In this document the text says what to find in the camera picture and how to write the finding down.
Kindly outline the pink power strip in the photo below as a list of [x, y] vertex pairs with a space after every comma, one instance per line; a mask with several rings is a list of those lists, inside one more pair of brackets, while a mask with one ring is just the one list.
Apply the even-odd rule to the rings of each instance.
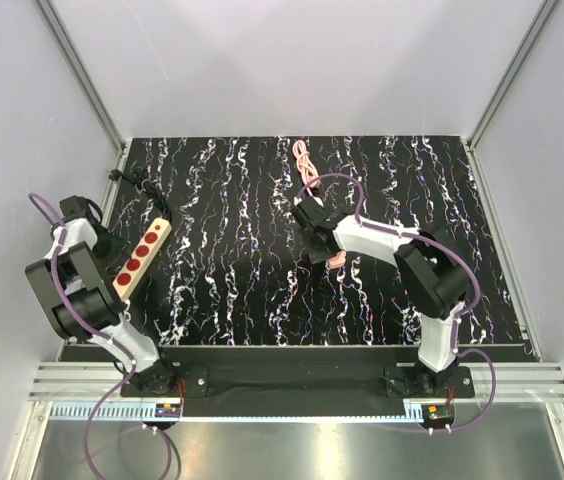
[[344, 266], [346, 263], [346, 252], [339, 251], [336, 255], [327, 260], [327, 266], [329, 269], [338, 269]]

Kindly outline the beige red power strip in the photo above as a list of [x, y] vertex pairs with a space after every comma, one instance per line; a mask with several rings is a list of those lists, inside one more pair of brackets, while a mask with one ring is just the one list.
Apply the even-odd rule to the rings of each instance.
[[116, 275], [113, 286], [120, 299], [127, 302], [147, 273], [161, 247], [172, 231], [172, 225], [163, 218], [156, 218], [143, 233], [130, 258]]

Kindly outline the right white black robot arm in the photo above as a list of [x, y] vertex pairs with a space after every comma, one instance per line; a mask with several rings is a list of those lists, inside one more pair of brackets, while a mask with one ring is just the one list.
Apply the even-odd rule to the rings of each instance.
[[442, 229], [401, 228], [356, 214], [327, 209], [319, 199], [297, 200], [292, 215], [309, 251], [341, 262], [345, 253], [393, 265], [420, 314], [420, 344], [414, 366], [386, 376], [387, 387], [406, 398], [443, 395], [458, 368], [458, 330], [471, 288], [479, 287]]

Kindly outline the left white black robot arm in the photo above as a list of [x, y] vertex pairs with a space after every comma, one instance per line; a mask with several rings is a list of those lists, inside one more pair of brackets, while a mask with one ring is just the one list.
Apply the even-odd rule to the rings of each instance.
[[106, 350], [127, 381], [158, 396], [177, 386], [178, 372], [155, 340], [132, 325], [131, 297], [172, 231], [154, 219], [131, 250], [102, 224], [92, 200], [72, 196], [53, 210], [37, 194], [29, 199], [51, 223], [52, 245], [25, 268], [26, 278], [52, 329], [64, 339]]

